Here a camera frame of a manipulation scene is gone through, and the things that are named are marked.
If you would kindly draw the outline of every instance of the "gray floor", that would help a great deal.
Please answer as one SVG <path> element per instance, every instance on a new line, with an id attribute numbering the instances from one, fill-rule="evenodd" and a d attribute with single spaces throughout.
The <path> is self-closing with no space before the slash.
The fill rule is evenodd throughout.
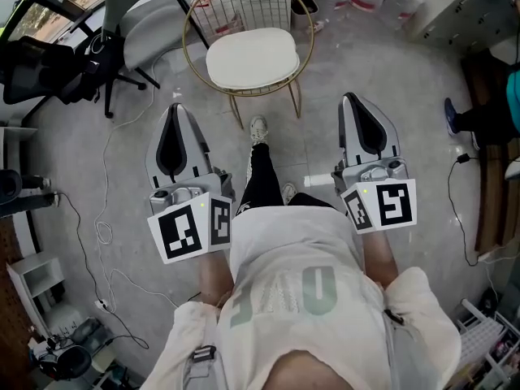
<path id="1" fill-rule="evenodd" d="M 440 304 L 453 314 L 463 297 L 474 300 L 487 287 L 484 267 L 469 268 L 464 261 L 462 234 L 448 201 L 447 177 L 454 159 L 463 152 L 475 154 L 470 138 L 450 137 L 444 122 L 444 97 L 450 96 L 460 111 L 470 107 L 458 59 L 394 37 L 369 15 L 353 9 L 345 13 L 345 18 L 316 36 L 314 54 L 300 79 L 301 119 L 294 114 L 288 91 L 282 90 L 240 99 L 243 120 L 248 123 L 256 114 L 267 117 L 271 157 L 281 184 L 291 180 L 300 190 L 341 207 L 332 185 L 306 186 L 306 176 L 312 176 L 307 182 L 319 180 L 315 176 L 330 173 L 340 160 L 336 121 L 341 95 L 354 91 L 377 104 L 396 125 L 402 155 L 418 188 L 418 225 L 388 233 L 396 259 L 401 269 L 413 265 L 424 269 Z M 245 186 L 249 134 L 237 127 L 226 97 L 192 73 L 181 51 L 159 59 L 155 73 L 162 88 L 156 91 L 153 105 L 138 122 L 115 132 L 106 151 L 110 187 L 102 220 L 113 227 L 114 241 L 102 246 L 102 258 L 108 275 L 111 268 L 119 268 L 143 287 L 182 303 L 197 292 L 196 267 L 192 261 L 164 266 L 146 222 L 151 213 L 144 160 L 155 123 L 171 103 L 184 103 L 205 133 L 213 164 L 233 173 L 239 198 Z M 139 92 L 117 84 L 113 121 L 103 116 L 102 98 L 98 104 L 70 106 L 51 100 L 30 123 L 38 133 L 30 144 L 29 170 L 52 178 L 54 187 L 68 193 L 81 213 L 80 234 L 104 297 L 107 286 L 93 224 L 103 207 L 102 150 L 109 131 L 136 117 L 150 97 L 150 89 Z M 472 248 L 479 213 L 477 163 L 456 168 L 453 198 Z M 69 205 L 64 201 L 58 209 L 32 214 L 41 247 L 60 258 L 71 300 L 115 333 L 124 333 L 117 320 L 93 304 L 93 283 L 85 270 L 75 234 L 77 220 Z M 163 349 L 173 310 L 162 297 L 144 294 L 117 273 L 114 292 L 117 314 L 151 347 L 146 352 L 130 340 L 119 340 L 115 342 L 118 357 L 147 375 Z"/>

